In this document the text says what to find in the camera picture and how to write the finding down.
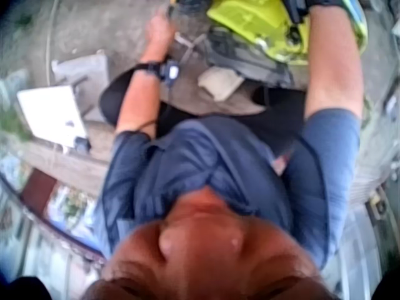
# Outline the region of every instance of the man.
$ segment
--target man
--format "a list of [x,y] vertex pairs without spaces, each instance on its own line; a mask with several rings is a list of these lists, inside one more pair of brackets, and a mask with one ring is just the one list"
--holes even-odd
[[[303,116],[302,94],[276,89],[272,110],[255,116],[191,118],[172,107],[156,122],[160,80],[143,65],[104,92],[117,136],[96,233],[110,260],[84,299],[332,298],[319,269],[343,230],[363,108],[340,4],[308,1]],[[158,13],[140,63],[162,62],[174,32]]]

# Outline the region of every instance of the wrist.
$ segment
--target wrist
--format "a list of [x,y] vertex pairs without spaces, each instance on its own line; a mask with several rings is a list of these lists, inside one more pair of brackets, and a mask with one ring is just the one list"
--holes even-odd
[[168,50],[154,44],[147,46],[144,51],[140,63],[148,63],[149,61],[163,62],[167,56]]

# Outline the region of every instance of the watch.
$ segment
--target watch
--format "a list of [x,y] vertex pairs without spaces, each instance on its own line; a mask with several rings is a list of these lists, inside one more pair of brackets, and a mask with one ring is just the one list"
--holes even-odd
[[169,88],[175,83],[179,76],[179,65],[172,59],[168,59],[166,62],[149,61],[147,63],[137,64],[134,69],[135,71],[145,70],[157,76]]

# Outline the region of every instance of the black strap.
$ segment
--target black strap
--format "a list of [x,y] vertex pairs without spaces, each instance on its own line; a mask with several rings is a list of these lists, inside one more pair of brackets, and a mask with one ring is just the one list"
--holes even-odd
[[147,62],[145,64],[137,64],[134,70],[146,70],[147,72],[156,75],[160,80],[163,80],[163,75],[161,74],[162,64],[160,62]]

